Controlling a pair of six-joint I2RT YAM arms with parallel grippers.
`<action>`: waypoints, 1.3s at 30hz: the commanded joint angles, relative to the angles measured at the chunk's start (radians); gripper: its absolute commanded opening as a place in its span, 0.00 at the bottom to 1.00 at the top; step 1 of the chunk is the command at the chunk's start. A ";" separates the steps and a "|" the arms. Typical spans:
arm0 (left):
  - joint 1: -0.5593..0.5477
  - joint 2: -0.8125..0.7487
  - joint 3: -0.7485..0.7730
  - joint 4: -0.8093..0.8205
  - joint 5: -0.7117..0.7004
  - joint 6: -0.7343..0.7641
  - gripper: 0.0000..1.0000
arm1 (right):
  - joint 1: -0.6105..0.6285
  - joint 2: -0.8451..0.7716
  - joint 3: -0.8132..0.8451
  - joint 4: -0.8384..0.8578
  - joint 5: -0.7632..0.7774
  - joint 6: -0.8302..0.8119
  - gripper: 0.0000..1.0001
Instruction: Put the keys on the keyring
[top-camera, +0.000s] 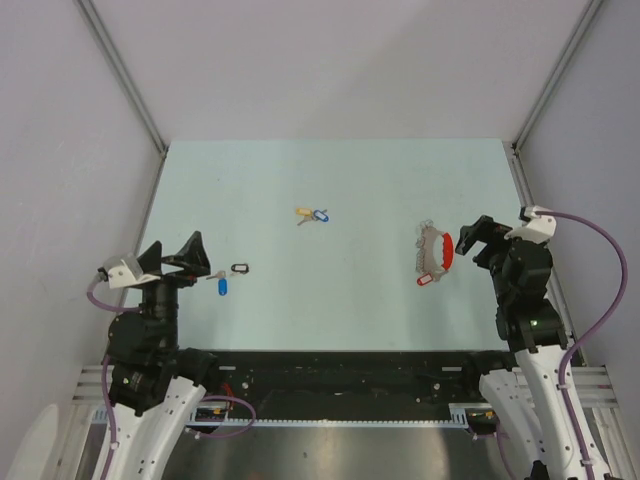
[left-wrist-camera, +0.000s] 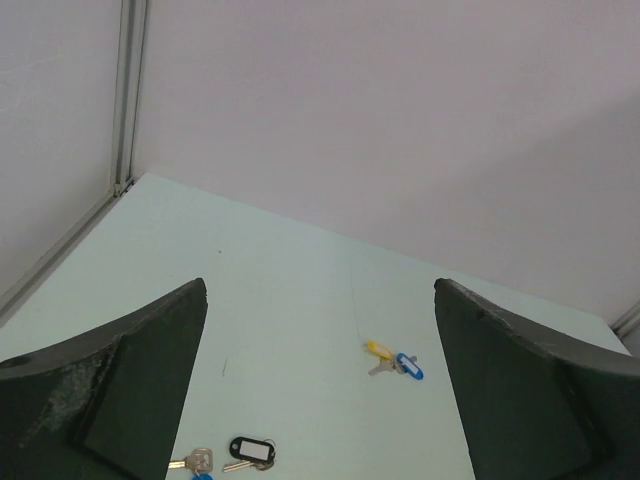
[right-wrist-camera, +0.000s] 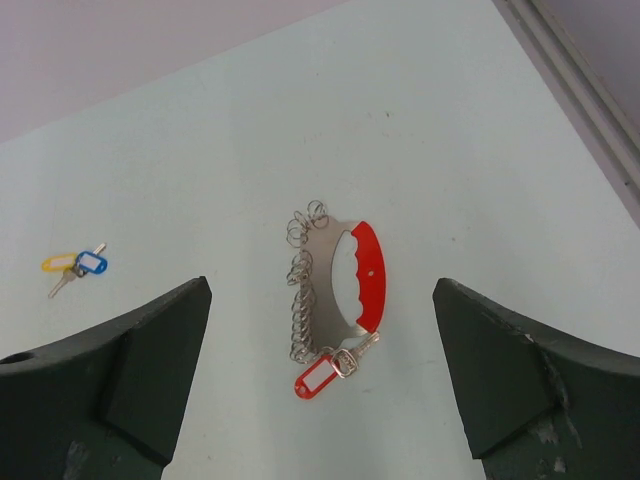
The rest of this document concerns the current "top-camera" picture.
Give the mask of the red handled keyring holder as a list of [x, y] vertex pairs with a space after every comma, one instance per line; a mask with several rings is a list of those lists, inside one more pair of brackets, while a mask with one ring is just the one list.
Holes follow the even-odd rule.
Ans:
[[434, 282], [440, 281], [453, 266], [454, 245], [451, 234], [439, 230], [432, 220], [426, 220], [419, 225], [415, 246], [417, 279], [431, 272]]

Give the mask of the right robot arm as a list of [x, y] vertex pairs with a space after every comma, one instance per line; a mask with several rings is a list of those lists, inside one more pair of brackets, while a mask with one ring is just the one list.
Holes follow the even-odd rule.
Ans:
[[548, 242], [554, 216], [538, 207], [521, 212], [518, 228], [483, 215], [461, 228], [455, 251], [483, 249], [475, 264], [491, 276], [496, 326], [515, 363], [463, 373], [461, 388], [487, 400], [497, 414], [497, 440], [508, 439], [525, 479], [610, 479], [613, 474], [588, 426], [571, 370], [571, 351], [558, 312], [547, 297], [553, 270]]

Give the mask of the key with blue white tag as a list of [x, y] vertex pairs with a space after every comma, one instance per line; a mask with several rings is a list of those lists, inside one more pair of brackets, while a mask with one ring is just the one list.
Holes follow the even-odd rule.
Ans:
[[327, 223], [329, 221], [330, 217], [327, 214], [326, 210], [310, 210], [309, 213], [304, 217], [304, 220], [309, 222], [309, 221], [316, 221], [316, 222], [322, 222], [322, 223]]

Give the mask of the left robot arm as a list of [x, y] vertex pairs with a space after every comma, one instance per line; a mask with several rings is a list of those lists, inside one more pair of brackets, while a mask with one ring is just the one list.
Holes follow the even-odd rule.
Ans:
[[93, 284], [138, 289], [136, 307], [110, 306], [101, 388], [107, 430], [97, 479], [159, 479], [200, 400], [221, 387], [215, 355], [178, 345], [178, 293], [211, 273], [202, 235], [195, 231], [175, 254], [154, 242], [142, 254], [104, 262]]

